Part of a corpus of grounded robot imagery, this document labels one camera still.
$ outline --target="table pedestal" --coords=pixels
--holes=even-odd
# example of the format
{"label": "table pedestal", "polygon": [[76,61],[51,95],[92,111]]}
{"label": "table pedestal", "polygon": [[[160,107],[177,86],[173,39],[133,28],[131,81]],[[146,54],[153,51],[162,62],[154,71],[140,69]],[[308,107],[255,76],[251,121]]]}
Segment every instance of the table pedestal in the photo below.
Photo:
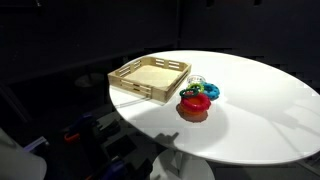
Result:
{"label": "table pedestal", "polygon": [[153,162],[150,180],[195,179],[215,179],[210,166],[203,159],[168,149]]}

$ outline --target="white round table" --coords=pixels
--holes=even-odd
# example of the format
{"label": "white round table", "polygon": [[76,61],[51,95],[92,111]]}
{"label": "white round table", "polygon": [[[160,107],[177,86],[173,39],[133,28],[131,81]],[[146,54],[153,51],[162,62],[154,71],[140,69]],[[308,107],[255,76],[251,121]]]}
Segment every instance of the white round table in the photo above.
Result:
{"label": "white round table", "polygon": [[[297,161],[320,150],[320,97],[297,78],[263,63],[221,53],[169,51],[148,56],[190,63],[190,75],[201,75],[220,89],[207,119],[192,123],[176,111],[186,80],[165,105],[110,86],[112,103],[126,121],[160,144],[192,155],[187,160],[198,157],[229,164],[270,165]],[[171,156],[169,159],[176,156],[168,151],[163,154]],[[155,165],[169,161],[159,158]],[[184,169],[208,167],[197,160],[193,164],[198,165]],[[167,167],[154,169],[166,171],[165,176],[152,174],[158,179],[171,178],[168,174],[173,173],[168,173]],[[176,176],[186,179],[181,171]]]}

